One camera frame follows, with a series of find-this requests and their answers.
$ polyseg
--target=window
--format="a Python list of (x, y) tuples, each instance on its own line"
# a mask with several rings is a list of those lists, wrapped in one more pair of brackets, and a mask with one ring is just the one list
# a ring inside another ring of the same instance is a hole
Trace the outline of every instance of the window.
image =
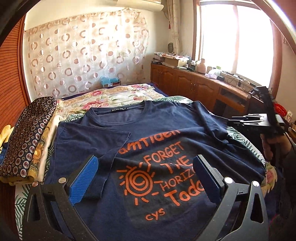
[(255, 8), (228, 4), (201, 6), (201, 16), (206, 64), (269, 87), (274, 57), (269, 17)]

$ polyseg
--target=human hand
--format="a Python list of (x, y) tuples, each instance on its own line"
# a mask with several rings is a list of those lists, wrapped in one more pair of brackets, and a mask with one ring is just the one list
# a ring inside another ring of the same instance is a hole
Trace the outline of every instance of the human hand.
[(261, 140), (262, 140), (262, 146), (265, 158), (267, 160), (271, 160), (274, 154), (271, 151), (270, 144), (279, 144), (281, 149), (281, 156), (286, 156), (291, 148), (292, 145), (286, 135), (283, 136), (277, 136), (275, 138), (266, 139), (264, 134), (260, 134)]

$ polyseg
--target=silver bolt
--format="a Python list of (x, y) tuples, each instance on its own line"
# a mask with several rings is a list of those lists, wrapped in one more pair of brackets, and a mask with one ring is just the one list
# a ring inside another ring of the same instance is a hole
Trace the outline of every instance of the silver bolt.
[(252, 184), (255, 186), (255, 187), (259, 187), (260, 185), (259, 185), (259, 182), (257, 182), (257, 181), (252, 181)]
[(224, 178), (224, 181), (228, 184), (231, 184), (233, 182), (233, 180), (230, 177)]
[(66, 178), (65, 177), (61, 177), (60, 179), (59, 179), (59, 183), (65, 183), (66, 182)]
[(35, 181), (35, 182), (32, 183), (32, 186), (36, 187), (36, 186), (38, 186), (38, 183), (39, 183), (38, 181)]

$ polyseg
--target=cabinet door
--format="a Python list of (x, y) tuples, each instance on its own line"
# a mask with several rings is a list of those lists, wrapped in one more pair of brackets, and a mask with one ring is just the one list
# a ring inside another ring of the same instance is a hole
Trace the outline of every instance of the cabinet door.
[(200, 101), (209, 111), (213, 111), (219, 86), (211, 80), (196, 79), (194, 100)]
[(160, 67), (156, 64), (151, 64), (150, 80), (159, 85)]
[(163, 67), (159, 77), (159, 89), (168, 96), (176, 95), (176, 78), (172, 69)]
[(185, 96), (191, 100), (194, 98), (194, 78), (186, 75), (177, 75), (178, 93), (177, 95)]

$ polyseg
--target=red plastic basket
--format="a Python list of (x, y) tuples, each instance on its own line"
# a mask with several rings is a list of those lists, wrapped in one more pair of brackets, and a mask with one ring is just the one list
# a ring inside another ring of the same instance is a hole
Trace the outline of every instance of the red plastic basket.
[(278, 113), (281, 117), (285, 117), (287, 115), (287, 111), (284, 107), (282, 107), (278, 103), (274, 103), (274, 110)]

